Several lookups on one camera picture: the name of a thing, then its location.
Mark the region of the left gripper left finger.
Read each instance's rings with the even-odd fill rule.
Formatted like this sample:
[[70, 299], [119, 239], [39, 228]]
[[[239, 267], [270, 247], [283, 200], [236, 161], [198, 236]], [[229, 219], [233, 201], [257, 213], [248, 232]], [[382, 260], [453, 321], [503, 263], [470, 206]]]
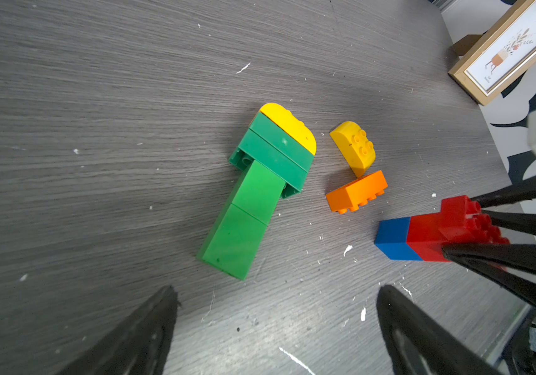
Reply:
[[162, 374], [177, 322], [171, 286], [158, 290], [61, 374]]

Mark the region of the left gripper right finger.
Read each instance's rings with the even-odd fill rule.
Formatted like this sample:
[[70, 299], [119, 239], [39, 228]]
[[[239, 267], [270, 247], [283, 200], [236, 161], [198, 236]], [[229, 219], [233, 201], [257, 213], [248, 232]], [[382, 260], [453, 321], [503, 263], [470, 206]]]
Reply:
[[377, 294], [377, 316], [395, 374], [497, 374], [391, 285]]

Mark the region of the red square lego brick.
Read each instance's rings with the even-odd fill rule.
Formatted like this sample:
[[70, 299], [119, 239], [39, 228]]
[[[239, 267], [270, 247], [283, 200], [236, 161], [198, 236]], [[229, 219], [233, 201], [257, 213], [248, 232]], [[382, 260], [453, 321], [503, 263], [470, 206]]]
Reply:
[[449, 262], [442, 252], [442, 246], [448, 240], [439, 230], [441, 219], [441, 213], [418, 215], [410, 218], [407, 245], [424, 262]]

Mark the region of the blue square lego brick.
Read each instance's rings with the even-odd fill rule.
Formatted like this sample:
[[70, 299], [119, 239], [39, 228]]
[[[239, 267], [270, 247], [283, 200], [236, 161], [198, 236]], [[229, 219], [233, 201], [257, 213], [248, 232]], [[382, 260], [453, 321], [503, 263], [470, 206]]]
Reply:
[[382, 220], [374, 244], [391, 260], [422, 261], [407, 244], [409, 231], [410, 217]]

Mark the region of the light green square lego brick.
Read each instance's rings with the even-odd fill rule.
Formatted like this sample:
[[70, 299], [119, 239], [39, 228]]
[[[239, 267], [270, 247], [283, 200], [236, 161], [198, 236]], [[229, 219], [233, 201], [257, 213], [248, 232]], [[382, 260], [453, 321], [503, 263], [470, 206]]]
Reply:
[[196, 258], [244, 281], [260, 247], [267, 225], [226, 204], [202, 244]]

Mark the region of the orange long lego brick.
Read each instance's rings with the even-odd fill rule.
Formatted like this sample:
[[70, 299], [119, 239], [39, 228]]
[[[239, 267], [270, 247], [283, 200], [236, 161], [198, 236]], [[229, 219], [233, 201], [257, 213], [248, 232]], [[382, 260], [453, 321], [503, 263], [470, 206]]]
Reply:
[[358, 178], [326, 195], [332, 212], [344, 214], [357, 211], [385, 193], [388, 183], [381, 170]]

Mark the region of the dark green upturned lego brick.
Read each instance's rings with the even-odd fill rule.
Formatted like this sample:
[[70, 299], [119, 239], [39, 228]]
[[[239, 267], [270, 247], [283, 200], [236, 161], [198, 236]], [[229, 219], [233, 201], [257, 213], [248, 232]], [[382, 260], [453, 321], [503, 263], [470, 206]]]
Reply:
[[243, 171], [253, 161], [260, 162], [286, 182], [282, 198], [289, 198], [302, 191], [309, 172], [300, 168], [260, 136], [247, 130], [231, 154], [229, 162]]

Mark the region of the dark green long lego brick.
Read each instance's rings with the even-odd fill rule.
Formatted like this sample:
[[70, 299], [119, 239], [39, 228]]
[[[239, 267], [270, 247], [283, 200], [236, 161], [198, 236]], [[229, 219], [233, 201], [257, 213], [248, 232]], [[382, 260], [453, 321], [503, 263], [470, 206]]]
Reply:
[[249, 125], [249, 130], [291, 159], [306, 172], [310, 171], [314, 155], [293, 137], [287, 134], [263, 113], [258, 112]]

